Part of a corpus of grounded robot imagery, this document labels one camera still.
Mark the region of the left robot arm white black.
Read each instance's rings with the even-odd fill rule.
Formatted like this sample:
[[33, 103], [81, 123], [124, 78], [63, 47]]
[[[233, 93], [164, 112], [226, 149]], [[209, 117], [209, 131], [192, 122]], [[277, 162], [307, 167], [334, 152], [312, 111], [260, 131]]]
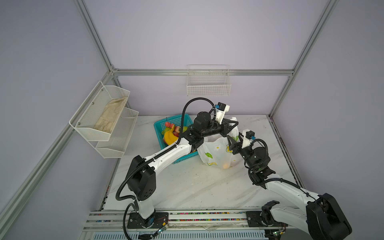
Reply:
[[161, 151], [145, 158], [133, 158], [127, 175], [118, 190], [117, 201], [132, 199], [140, 217], [149, 221], [154, 219], [155, 208], [152, 195], [156, 190], [156, 177], [176, 160], [198, 150], [209, 136], [221, 135], [226, 137], [239, 123], [225, 118], [230, 106], [224, 103], [216, 105], [207, 98], [198, 97], [186, 103], [182, 111], [181, 127], [185, 123], [187, 107], [195, 101], [206, 101], [212, 105], [209, 112], [200, 112], [194, 123], [181, 132], [176, 141]]

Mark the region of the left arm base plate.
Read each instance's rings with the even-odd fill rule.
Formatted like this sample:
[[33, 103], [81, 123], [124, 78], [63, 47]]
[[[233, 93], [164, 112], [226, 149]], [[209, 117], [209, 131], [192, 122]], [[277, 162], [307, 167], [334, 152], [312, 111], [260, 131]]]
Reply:
[[133, 212], [127, 221], [128, 229], [160, 229], [169, 221], [169, 213], [154, 212], [149, 218], [144, 219], [139, 213]]

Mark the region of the white plastic bag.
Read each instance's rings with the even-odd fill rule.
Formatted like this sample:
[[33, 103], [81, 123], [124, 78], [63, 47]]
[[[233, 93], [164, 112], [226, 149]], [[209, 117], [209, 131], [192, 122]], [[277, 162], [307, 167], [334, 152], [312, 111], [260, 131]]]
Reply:
[[[232, 117], [229, 120], [238, 121], [236, 117]], [[240, 133], [230, 136], [237, 143], [240, 142]], [[239, 157], [235, 157], [232, 151], [229, 150], [227, 136], [215, 135], [204, 138], [204, 143], [197, 149], [197, 152], [204, 164], [224, 170], [235, 166], [240, 160]]]

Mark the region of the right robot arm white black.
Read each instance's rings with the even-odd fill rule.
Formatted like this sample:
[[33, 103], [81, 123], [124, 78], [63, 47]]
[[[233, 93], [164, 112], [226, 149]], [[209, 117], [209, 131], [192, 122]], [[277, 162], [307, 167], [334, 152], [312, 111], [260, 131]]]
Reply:
[[284, 223], [309, 234], [314, 240], [343, 240], [352, 233], [351, 225], [332, 195], [308, 191], [269, 168], [271, 159], [265, 141], [254, 136], [238, 141], [232, 137], [227, 139], [229, 150], [244, 159], [253, 185], [276, 193], [295, 206], [283, 207], [279, 201], [266, 203], [260, 216], [263, 225]]

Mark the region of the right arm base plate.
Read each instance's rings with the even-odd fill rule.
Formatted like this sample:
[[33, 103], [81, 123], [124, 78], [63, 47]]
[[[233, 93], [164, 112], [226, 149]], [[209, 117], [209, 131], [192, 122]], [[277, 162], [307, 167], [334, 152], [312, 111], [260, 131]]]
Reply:
[[281, 222], [269, 222], [263, 221], [262, 211], [247, 211], [246, 219], [249, 227], [286, 227], [287, 225]]

